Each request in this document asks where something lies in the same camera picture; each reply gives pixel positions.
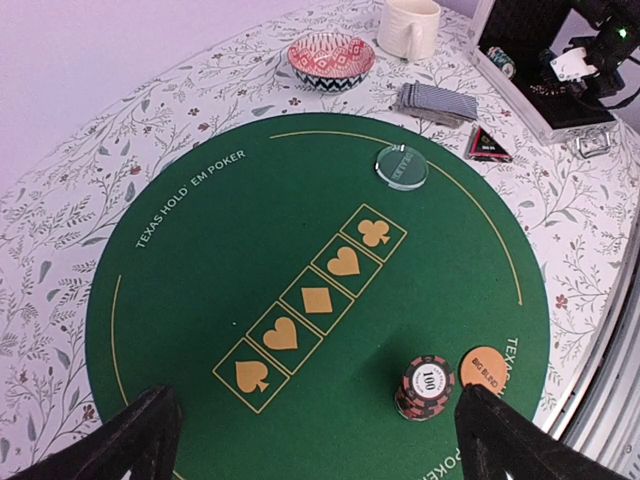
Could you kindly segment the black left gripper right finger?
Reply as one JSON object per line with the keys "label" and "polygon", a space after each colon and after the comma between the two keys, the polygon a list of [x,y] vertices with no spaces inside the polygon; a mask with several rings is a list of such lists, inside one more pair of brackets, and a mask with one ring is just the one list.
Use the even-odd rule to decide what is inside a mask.
{"label": "black left gripper right finger", "polygon": [[554,440],[482,385],[466,386],[455,408],[466,479],[620,479]]}

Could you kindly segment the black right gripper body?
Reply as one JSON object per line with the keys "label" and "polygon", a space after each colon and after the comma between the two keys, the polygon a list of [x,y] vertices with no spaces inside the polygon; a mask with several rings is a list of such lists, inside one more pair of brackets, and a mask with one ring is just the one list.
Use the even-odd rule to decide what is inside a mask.
{"label": "black right gripper body", "polygon": [[625,83],[618,73],[620,64],[625,61],[624,29],[602,29],[597,35],[572,37],[563,53],[576,47],[586,49],[586,62],[595,66],[598,73],[579,81],[560,82],[550,66],[550,61],[560,55],[545,49],[539,54],[539,61],[546,85],[555,90],[571,91],[577,96],[588,92],[595,98],[614,96],[624,88]]}

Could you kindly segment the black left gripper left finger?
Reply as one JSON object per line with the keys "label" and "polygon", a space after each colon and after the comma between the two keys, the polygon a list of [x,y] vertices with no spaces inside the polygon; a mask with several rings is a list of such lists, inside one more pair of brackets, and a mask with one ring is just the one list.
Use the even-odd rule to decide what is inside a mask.
{"label": "black left gripper left finger", "polygon": [[73,445],[15,474],[15,479],[170,479],[181,410],[170,386],[144,391],[116,417]]}

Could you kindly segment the orange round blind button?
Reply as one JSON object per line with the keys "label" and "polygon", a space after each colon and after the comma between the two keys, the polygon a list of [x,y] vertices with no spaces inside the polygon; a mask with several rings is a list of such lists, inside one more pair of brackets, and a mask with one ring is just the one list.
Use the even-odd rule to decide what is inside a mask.
{"label": "orange round blind button", "polygon": [[461,362],[459,373],[463,387],[482,385],[496,395],[507,383],[506,361],[498,350],[489,346],[470,350]]}

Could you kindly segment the red chip stack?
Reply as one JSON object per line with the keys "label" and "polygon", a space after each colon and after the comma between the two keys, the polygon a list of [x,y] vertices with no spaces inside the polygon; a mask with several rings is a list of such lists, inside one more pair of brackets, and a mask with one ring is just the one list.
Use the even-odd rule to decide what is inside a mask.
{"label": "red chip stack", "polygon": [[444,358],[416,357],[404,371],[394,395],[396,410],[409,421],[431,420],[445,410],[455,384],[455,373]]}

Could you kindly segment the clear green dealer button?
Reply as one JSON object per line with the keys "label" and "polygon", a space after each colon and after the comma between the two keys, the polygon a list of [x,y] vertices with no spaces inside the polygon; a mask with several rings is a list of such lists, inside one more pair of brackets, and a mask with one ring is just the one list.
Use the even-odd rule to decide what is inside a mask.
{"label": "clear green dealer button", "polygon": [[429,166],[418,150],[399,144],[387,146],[377,153],[374,171],[388,187],[398,191],[413,191],[426,183]]}

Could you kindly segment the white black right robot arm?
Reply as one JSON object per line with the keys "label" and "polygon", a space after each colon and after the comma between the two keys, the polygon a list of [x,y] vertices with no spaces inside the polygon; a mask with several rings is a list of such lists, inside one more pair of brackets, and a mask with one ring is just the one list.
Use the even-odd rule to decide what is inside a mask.
{"label": "white black right robot arm", "polygon": [[563,54],[550,51],[540,54],[541,83],[532,87],[539,96],[569,94],[582,105],[598,111],[621,109],[636,94],[614,105],[598,105],[597,100],[612,97],[625,87],[619,66],[633,57],[639,48],[639,3],[637,1],[572,1],[575,10],[595,36],[578,36],[569,40]]}

